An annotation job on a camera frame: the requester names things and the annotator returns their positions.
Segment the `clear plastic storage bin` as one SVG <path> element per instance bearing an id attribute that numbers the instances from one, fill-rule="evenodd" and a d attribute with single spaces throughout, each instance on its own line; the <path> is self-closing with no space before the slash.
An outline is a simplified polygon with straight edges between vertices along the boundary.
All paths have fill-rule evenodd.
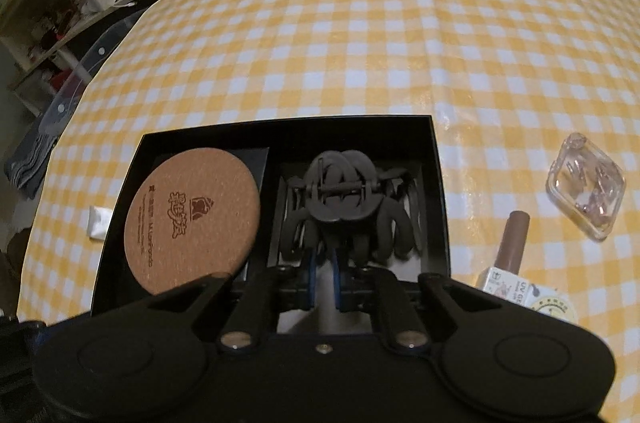
<path id="1" fill-rule="evenodd" d="M 82 94 L 102 65 L 138 22 L 145 8 L 116 22 L 106 30 L 77 62 L 53 98 L 38 125 L 40 135 L 60 137 L 78 107 Z"/>

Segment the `clear small jewelry case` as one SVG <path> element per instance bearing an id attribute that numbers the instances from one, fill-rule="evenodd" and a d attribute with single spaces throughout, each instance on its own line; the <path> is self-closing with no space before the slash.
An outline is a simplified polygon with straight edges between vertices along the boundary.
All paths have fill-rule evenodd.
<path id="1" fill-rule="evenodd" d="M 546 181 L 551 202 L 594 241 L 611 233 L 626 191 L 620 166 L 580 132 L 561 144 Z"/>

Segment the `round cork coaster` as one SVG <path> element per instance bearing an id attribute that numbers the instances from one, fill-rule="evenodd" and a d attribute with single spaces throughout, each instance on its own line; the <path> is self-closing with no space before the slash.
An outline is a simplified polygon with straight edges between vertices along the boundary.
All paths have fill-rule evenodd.
<path id="1" fill-rule="evenodd" d="M 229 278 L 247 258 L 260 202 L 235 155 L 198 148 L 168 158 L 134 195 L 124 249 L 134 279 L 155 295 L 205 276 Z"/>

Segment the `black hair claw clip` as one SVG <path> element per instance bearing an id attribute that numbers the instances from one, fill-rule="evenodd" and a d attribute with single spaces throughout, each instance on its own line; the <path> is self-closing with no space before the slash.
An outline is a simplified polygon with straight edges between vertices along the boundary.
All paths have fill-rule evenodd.
<path id="1" fill-rule="evenodd" d="M 426 251 L 418 178 L 384 169 L 361 151 L 324 151 L 302 177 L 286 180 L 279 252 L 286 261 L 312 253 L 357 266 L 386 266 Z"/>

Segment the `yellow white checkered tablecloth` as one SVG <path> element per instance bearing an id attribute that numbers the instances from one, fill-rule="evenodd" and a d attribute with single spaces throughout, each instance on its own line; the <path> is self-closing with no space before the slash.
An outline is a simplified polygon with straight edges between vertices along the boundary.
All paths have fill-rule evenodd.
<path id="1" fill-rule="evenodd" d="M 320 114 L 428 114 L 444 174 L 451 269 L 474 282 L 506 216 L 532 218 L 523 268 L 565 293 L 613 349 L 604 415 L 639 417 L 639 0 L 160 0 L 93 79 L 52 152 L 17 314 L 88 310 L 113 206 L 148 132 Z M 564 139 L 620 166 L 604 241 L 550 200 Z"/>

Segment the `round tape measure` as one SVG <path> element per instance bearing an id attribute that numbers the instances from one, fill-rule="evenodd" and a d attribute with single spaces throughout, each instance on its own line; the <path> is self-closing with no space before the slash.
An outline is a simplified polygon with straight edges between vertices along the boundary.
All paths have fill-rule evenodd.
<path id="1" fill-rule="evenodd" d="M 534 310 L 536 313 L 543 313 L 574 325 L 578 322 L 576 310 L 566 295 L 552 287 L 530 282 L 509 271 L 489 267 L 478 277 L 476 287 L 500 299 Z"/>

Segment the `folded dark striped fabric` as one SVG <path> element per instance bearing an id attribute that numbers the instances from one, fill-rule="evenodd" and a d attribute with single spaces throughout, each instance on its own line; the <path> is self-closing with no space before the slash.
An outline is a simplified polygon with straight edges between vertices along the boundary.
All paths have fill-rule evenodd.
<path id="1" fill-rule="evenodd" d="M 41 134 L 39 127 L 40 117 L 3 165 L 9 183 L 25 198 L 35 198 L 46 175 L 51 152 L 58 142 L 56 136 Z"/>

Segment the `black cardboard box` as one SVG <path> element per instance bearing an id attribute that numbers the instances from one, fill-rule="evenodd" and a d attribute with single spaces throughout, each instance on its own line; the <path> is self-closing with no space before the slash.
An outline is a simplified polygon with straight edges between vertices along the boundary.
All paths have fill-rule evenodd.
<path id="1" fill-rule="evenodd" d="M 299 308 L 306 308 L 305 257 L 286 261 L 279 252 L 285 185 L 302 177 L 312 160 L 324 151 L 357 150 L 374 165 L 408 168 L 418 178 L 420 213 L 426 221 L 426 251 L 408 261 L 392 258 L 385 267 L 414 287 L 422 273 L 450 275 L 450 250 L 444 186 L 434 123 L 422 115 L 327 116 L 261 120 L 156 132 L 142 138 L 115 206 L 96 276 L 91 310 L 107 313 L 144 299 L 147 291 L 134 279 L 124 249 L 124 228 L 134 195 L 154 169 L 174 155 L 198 149 L 227 151 L 250 169 L 260 194 L 260 221 L 250 255 L 236 277 L 245 281 L 270 266 L 293 265 L 302 274 L 292 290 Z M 356 299 L 356 285 L 348 276 L 357 266 L 340 258 L 342 308 Z"/>

